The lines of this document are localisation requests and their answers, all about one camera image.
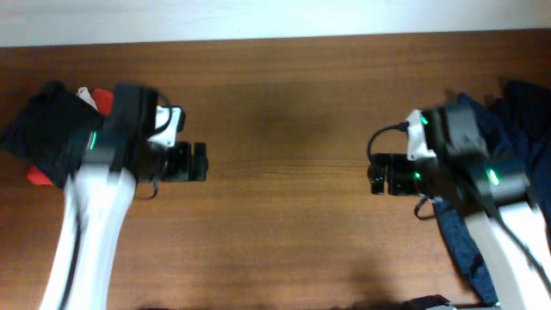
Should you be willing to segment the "dark green Nike t-shirt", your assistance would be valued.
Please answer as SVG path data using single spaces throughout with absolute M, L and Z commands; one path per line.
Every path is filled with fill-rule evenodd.
M 60 81 L 45 83 L 13 121 L 1 129 L 1 150 L 27 160 L 54 186 L 65 186 L 70 166 L 66 145 L 81 130 L 102 126 L 104 117 Z

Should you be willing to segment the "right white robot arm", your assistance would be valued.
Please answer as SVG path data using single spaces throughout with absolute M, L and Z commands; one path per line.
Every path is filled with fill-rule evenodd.
M 415 109 L 393 129 L 406 133 L 407 151 L 367 152 L 372 193 L 448 202 L 486 264 L 496 307 L 548 309 L 547 224 L 526 165 L 492 158 L 474 111 L 458 103 Z

